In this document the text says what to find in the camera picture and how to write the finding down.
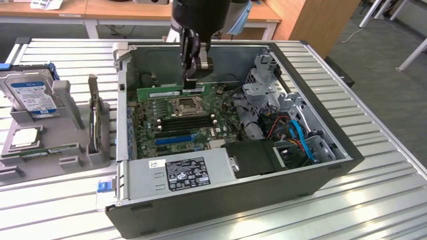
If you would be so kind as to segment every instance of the slotted metal surface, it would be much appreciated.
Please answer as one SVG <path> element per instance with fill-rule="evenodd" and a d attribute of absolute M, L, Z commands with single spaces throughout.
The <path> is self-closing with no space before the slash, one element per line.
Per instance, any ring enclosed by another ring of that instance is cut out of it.
<path fill-rule="evenodd" d="M 89 99 L 88 74 L 97 74 L 100 96 L 115 104 L 118 77 L 112 68 L 112 44 L 112 40 L 33 39 L 15 62 L 35 64 L 51 60 L 60 78 L 72 84 L 71 95 L 77 104 Z M 140 239 L 407 240 L 426 237 L 424 167 L 310 46 L 298 41 L 280 41 L 278 45 L 358 146 L 364 162 L 346 176 L 332 179 L 312 196 Z M 287 76 L 283 79 L 296 91 Z M 9 107 L 1 95 L 0 143 L 11 124 Z M 112 105 L 109 113 L 112 137 L 116 136 L 115 108 Z M 115 171 L 112 165 L 0 187 L 0 239 L 122 239 L 95 206 L 96 183 Z"/>

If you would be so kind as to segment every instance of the wooden cabinet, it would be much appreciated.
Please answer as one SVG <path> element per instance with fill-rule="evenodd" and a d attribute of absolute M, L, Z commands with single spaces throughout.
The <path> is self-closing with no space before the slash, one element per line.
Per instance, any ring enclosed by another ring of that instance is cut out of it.
<path fill-rule="evenodd" d="M 274 40 L 306 40 L 326 58 L 360 0 L 264 0 L 282 18 Z"/>

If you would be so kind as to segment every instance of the circuit board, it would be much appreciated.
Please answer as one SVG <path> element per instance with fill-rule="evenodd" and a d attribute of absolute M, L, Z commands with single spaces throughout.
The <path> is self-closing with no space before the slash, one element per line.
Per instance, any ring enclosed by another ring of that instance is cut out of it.
<path fill-rule="evenodd" d="M 176 87 L 168 87 L 166 89 L 168 92 L 164 92 L 164 87 L 163 89 L 159 87 L 160 92 L 152 88 L 147 89 L 150 94 L 139 89 L 136 96 L 131 97 L 136 101 L 128 102 L 134 109 L 132 121 L 139 159 L 219 148 L 222 143 L 238 142 L 247 138 L 244 131 L 240 130 L 238 114 L 227 106 L 231 103 L 226 102 L 224 106 L 224 100 L 232 90 L 218 92 L 218 84 L 203 85 L 199 92 L 184 92 Z M 162 121 L 187 122 L 195 118 L 203 118 L 204 121 L 210 121 L 211 118 L 212 124 L 184 129 L 190 135 L 183 142 L 170 143 L 170 140 L 176 138 L 159 137 L 162 133 L 168 132 L 166 128 L 160 128 Z"/>

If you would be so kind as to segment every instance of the floor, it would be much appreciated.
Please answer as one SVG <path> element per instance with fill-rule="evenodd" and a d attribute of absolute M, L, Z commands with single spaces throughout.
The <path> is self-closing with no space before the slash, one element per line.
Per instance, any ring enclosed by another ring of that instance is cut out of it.
<path fill-rule="evenodd" d="M 371 20 L 350 42 L 342 43 L 359 30 L 362 18 L 356 10 L 330 57 L 352 77 L 352 90 L 363 102 L 427 166 L 423 140 L 427 136 L 427 55 L 422 54 L 404 72 L 395 69 L 423 39 L 410 37 L 411 34 L 388 20 Z M 138 26 L 130 38 L 158 39 L 168 34 L 168 29 Z M 111 35 L 105 26 L 99 26 L 97 30 L 100 38 L 120 38 Z M 132 27 L 124 26 L 118 31 L 127 35 Z M 7 33 L 0 35 L 0 62 L 7 59 L 17 37 L 88 37 L 83 25 L 0 23 L 0 33 Z"/>
<path fill-rule="evenodd" d="M 424 39 L 390 20 L 372 19 L 342 43 L 360 29 L 362 19 L 356 10 L 330 57 L 352 77 L 356 95 L 427 167 L 427 54 L 404 72 L 396 70 Z"/>

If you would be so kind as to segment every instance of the power supply label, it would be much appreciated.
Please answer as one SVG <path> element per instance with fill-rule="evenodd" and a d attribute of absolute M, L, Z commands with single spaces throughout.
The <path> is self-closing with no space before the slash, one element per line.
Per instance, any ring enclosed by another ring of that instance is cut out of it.
<path fill-rule="evenodd" d="M 196 157 L 166 163 L 167 184 L 171 191 L 211 184 L 206 160 Z"/>
<path fill-rule="evenodd" d="M 11 84 L 15 96 L 19 97 L 28 112 L 48 114 L 56 111 L 56 104 L 51 95 L 45 93 L 47 86 L 41 81 L 19 82 Z"/>

